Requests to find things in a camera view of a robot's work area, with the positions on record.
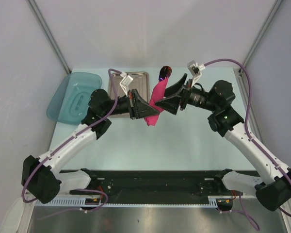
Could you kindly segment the pink paper napkin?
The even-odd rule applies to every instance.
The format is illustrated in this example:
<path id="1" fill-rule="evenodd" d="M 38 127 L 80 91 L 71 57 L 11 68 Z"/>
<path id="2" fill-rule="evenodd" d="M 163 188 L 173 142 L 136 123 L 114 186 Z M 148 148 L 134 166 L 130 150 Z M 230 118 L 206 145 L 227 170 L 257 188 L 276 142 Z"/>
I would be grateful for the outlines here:
<path id="1" fill-rule="evenodd" d="M 146 117 L 145 122 L 146 122 L 147 126 L 155 126 L 158 119 L 159 119 L 160 113 L 163 112 L 163 109 L 160 107 L 157 107 L 155 105 L 155 102 L 162 100 L 164 98 L 165 89 L 166 89 L 166 86 L 168 84 L 168 80 L 169 80 L 169 78 L 164 79 L 163 81 L 159 81 L 156 84 L 156 86 L 153 88 L 149 105 L 151 107 L 155 108 L 156 110 L 158 110 L 159 114 L 155 115 L 155 116 Z"/>

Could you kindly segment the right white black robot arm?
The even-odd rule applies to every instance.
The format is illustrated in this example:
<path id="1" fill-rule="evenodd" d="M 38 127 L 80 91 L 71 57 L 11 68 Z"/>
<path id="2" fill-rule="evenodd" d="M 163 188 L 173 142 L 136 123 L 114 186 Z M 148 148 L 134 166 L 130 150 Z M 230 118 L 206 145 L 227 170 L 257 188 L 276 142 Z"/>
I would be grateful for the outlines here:
<path id="1" fill-rule="evenodd" d="M 274 156 L 247 128 L 244 119 L 233 109 L 235 99 L 232 84 L 219 80 L 209 92 L 196 88 L 186 75 L 166 89 L 164 98 L 156 106 L 171 114 L 187 105 L 211 111 L 210 128 L 233 144 L 251 163 L 258 176 L 240 174 L 231 169 L 219 172 L 214 190 L 225 195 L 235 190 L 255 196 L 270 211 L 279 209 L 291 198 L 291 168 Z"/>

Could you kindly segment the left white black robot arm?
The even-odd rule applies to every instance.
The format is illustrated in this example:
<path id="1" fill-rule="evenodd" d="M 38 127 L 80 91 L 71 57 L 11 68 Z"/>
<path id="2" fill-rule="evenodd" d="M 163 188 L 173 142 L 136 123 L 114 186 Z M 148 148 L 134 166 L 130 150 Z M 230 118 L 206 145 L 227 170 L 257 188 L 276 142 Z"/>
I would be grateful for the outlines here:
<path id="1" fill-rule="evenodd" d="M 82 168 L 69 173 L 61 173 L 61 170 L 81 150 L 106 133 L 111 126 L 110 115 L 125 113 L 131 119 L 142 119 L 157 116 L 159 111 L 150 106 L 136 89 L 114 100 L 104 89 L 95 90 L 91 94 L 87 115 L 67 139 L 37 158 L 30 155 L 24 160 L 22 195 L 29 191 L 35 200 L 45 204 L 58 194 L 72 190 L 94 193 L 97 181 L 89 170 Z"/>

